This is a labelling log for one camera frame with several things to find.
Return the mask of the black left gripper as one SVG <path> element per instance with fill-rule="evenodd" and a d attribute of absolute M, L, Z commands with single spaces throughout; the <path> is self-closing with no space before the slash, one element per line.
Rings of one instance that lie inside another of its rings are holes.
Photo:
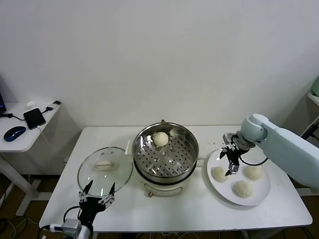
<path fill-rule="evenodd" d="M 109 194 L 102 199 L 97 197 L 86 197 L 90 188 L 92 187 L 92 181 L 90 181 L 82 191 L 79 191 L 79 206 L 81 213 L 79 221 L 81 225 L 93 225 L 93 221 L 96 215 L 103 212 L 105 208 L 108 208 L 115 200 L 115 183 L 113 183 Z"/>

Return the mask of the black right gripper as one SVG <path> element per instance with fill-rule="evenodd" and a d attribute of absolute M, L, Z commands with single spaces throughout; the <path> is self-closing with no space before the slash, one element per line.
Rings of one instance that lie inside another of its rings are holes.
<path fill-rule="evenodd" d="M 216 160 L 220 160 L 224 156 L 226 156 L 229 161 L 228 171 L 225 173 L 225 176 L 236 174 L 239 170 L 240 151 L 237 149 L 236 146 L 228 145 L 220 149 L 219 155 Z"/>

